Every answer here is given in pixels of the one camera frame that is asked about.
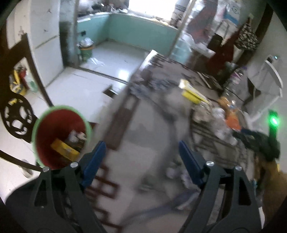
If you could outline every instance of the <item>green light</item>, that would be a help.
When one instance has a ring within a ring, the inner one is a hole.
[[[272,116],[271,119],[270,119],[270,123],[271,123],[273,126],[278,126],[278,125],[279,125],[279,120],[278,120],[277,117]]]

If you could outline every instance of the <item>bright window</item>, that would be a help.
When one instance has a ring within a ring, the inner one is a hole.
[[[178,0],[130,0],[129,9],[170,20]]]

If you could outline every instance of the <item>brown chair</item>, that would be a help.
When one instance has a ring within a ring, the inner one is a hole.
[[[27,59],[31,73],[36,81],[41,94],[49,106],[53,106],[48,94],[43,86],[37,69],[35,67],[31,50],[29,46],[28,36],[24,34],[19,43],[17,43],[11,49],[6,49],[5,54],[0,57],[0,115],[2,117],[3,124],[8,132],[16,138],[23,139],[28,143],[31,143],[32,130],[37,117],[34,115],[33,109],[27,99],[17,93],[10,90],[9,75],[13,72],[14,66],[20,62],[23,58]],[[13,99],[16,99],[16,103],[9,104]],[[20,109],[23,109],[26,113],[25,118],[20,114]],[[14,127],[13,123],[20,121],[22,123],[21,128]],[[16,159],[5,152],[0,150],[0,158],[5,159],[11,163],[25,167],[32,170],[41,171],[38,166],[25,163],[19,159]]]

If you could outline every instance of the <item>white tile floor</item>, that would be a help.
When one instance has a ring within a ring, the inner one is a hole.
[[[126,85],[89,72],[66,68],[46,89],[54,105],[68,105],[76,108],[90,122],[97,122],[97,115],[105,104],[112,99],[102,92],[109,86],[120,92]],[[34,114],[40,117],[48,109],[43,96],[37,92],[28,92],[25,96],[32,105]],[[35,164],[32,145],[13,137],[0,120],[0,150],[20,160],[26,159]],[[6,200],[10,192],[29,181],[21,168],[0,159],[0,197]]]
[[[106,41],[93,49],[93,57],[103,62],[104,65],[95,69],[91,66],[87,67],[86,64],[81,66],[129,81],[130,76],[138,69],[147,55],[148,52],[144,49]]]

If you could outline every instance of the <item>black bag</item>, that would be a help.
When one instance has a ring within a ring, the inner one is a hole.
[[[239,33],[235,46],[242,50],[254,51],[259,45],[256,34],[248,23],[245,23]]]
[[[221,46],[221,43],[223,41],[223,39],[226,37],[226,34],[227,34],[227,31],[228,31],[228,28],[229,28],[229,24],[227,25],[227,28],[226,28],[226,31],[225,31],[225,35],[224,37],[216,34],[216,32],[219,30],[219,28],[221,27],[222,25],[222,21],[220,22],[219,26],[216,28],[215,32],[214,32],[214,35],[213,37],[211,38],[210,42],[208,43],[207,45],[207,48],[214,51],[214,52],[217,52],[218,51],[218,48]]]

